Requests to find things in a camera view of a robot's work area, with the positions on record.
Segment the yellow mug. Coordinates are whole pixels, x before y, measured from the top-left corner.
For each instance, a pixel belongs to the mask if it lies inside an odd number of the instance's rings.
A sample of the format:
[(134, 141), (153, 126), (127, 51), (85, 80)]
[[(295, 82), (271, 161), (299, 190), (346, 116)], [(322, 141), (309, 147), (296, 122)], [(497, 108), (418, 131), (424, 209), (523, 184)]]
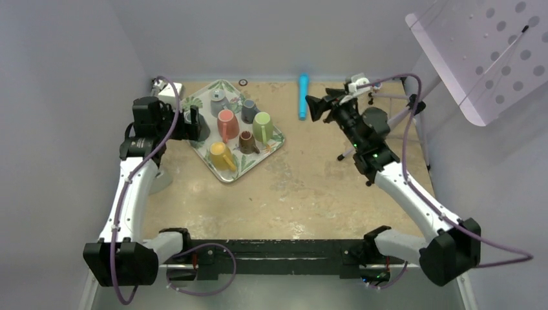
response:
[(218, 171), (235, 172), (237, 167), (233, 161), (233, 155), (224, 142), (214, 142), (209, 148), (209, 159)]

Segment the light green mug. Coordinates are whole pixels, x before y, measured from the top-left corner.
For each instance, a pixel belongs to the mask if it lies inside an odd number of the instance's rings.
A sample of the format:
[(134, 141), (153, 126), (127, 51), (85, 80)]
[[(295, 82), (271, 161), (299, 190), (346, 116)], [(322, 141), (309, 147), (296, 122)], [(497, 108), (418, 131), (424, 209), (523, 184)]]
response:
[(273, 137), (273, 121), (267, 112), (258, 112), (252, 124), (253, 135), (255, 139), (266, 145)]

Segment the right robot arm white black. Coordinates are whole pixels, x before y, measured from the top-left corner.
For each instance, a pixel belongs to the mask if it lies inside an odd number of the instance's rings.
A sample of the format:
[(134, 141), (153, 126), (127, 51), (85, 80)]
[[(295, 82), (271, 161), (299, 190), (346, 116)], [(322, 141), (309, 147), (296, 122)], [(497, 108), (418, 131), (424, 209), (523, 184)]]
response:
[(420, 185), (414, 185), (413, 177), (385, 141), (390, 132), (386, 112), (369, 107), (360, 113), (357, 99), (347, 100), (345, 95), (343, 90), (329, 88), (323, 98), (305, 96), (311, 119), (318, 121), (327, 113), (324, 122), (336, 122), (354, 147), (355, 166), (366, 177), (367, 185), (375, 184), (391, 196), (423, 234), (418, 238), (379, 227), (364, 236), (358, 255), (372, 263), (393, 256), (419, 265), (438, 286), (478, 267), (479, 223), (472, 218), (462, 220)]

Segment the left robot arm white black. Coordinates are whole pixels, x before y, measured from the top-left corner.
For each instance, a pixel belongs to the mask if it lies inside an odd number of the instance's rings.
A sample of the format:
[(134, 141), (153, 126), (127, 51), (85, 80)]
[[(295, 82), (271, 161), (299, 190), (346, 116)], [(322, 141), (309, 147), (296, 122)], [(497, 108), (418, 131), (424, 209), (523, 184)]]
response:
[(167, 140), (199, 138), (199, 108), (175, 108), (154, 96), (135, 99), (133, 122), (120, 145), (118, 188), (107, 222), (96, 242), (86, 243), (83, 258), (102, 287), (152, 285), (159, 266), (172, 259), (187, 263), (193, 247), (187, 229), (162, 229), (142, 238), (147, 197), (160, 175)]

